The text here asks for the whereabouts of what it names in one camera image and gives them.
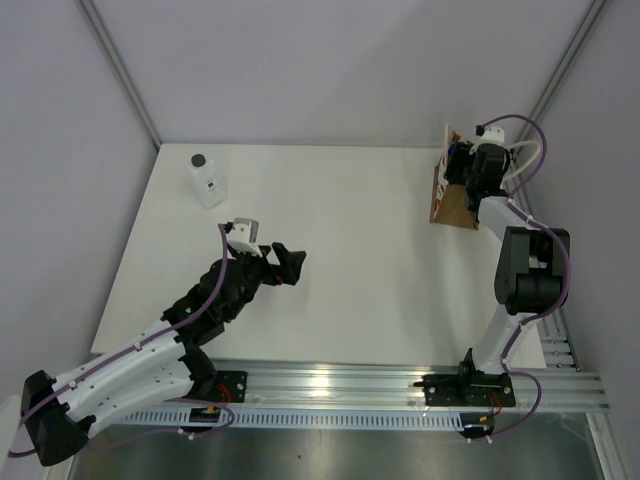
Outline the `clear bottle black cap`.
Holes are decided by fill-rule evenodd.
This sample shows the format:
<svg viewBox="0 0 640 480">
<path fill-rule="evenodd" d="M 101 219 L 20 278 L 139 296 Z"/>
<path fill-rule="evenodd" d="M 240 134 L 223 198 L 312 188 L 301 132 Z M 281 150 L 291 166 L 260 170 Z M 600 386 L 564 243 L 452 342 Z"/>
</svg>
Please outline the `clear bottle black cap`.
<svg viewBox="0 0 640 480">
<path fill-rule="evenodd" d="M 227 199 L 227 189 L 215 161 L 202 153 L 191 156 L 188 171 L 194 191 L 206 209 L 212 209 Z"/>
</svg>

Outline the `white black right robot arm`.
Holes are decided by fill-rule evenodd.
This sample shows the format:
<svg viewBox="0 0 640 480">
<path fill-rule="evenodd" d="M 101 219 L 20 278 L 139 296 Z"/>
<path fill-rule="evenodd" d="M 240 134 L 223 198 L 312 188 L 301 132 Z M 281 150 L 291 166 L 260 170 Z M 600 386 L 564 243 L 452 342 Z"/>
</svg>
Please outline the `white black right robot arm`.
<svg viewBox="0 0 640 480">
<path fill-rule="evenodd" d="M 285 319 L 283 351 L 338 363 L 452 363 L 421 380 L 432 406 L 515 403 L 509 363 L 527 329 L 570 284 L 563 229 L 539 224 L 503 187 L 508 146 L 451 142 L 441 152 L 284 147 L 274 157 L 282 224 L 307 260 L 306 297 Z"/>
</svg>

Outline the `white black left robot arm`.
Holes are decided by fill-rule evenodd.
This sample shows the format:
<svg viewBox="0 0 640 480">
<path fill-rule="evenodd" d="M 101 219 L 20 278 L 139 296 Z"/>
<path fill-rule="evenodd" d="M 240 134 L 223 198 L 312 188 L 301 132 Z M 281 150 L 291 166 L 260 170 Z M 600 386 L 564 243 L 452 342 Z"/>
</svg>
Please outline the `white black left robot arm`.
<svg viewBox="0 0 640 480">
<path fill-rule="evenodd" d="M 210 400 L 218 372 L 203 346 L 221 335 L 261 286 L 295 285 L 307 257 L 281 243 L 258 256 L 228 247 L 151 327 L 115 351 L 51 376 L 40 370 L 23 387 L 21 423 L 43 466 L 82 450 L 111 424 L 147 406 Z"/>
</svg>

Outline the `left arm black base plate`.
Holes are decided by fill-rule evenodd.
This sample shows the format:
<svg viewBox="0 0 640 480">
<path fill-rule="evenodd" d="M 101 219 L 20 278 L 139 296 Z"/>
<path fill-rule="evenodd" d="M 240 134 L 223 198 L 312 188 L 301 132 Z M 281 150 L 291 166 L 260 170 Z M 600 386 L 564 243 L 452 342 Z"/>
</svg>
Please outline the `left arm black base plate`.
<svg viewBox="0 0 640 480">
<path fill-rule="evenodd" d="M 196 381 L 187 398 L 224 404 L 244 403 L 248 377 L 246 371 L 218 371 L 215 377 Z"/>
</svg>

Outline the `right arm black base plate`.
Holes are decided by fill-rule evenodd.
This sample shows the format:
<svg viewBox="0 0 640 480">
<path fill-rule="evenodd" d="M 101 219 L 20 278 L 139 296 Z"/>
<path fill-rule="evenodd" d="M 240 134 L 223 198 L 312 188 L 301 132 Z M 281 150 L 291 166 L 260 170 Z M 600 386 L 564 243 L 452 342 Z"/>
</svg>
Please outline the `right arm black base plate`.
<svg viewBox="0 0 640 480">
<path fill-rule="evenodd" d="M 427 374 L 414 382 L 413 386 L 423 391 L 427 406 L 516 406 L 514 388 L 507 374 Z"/>
</svg>

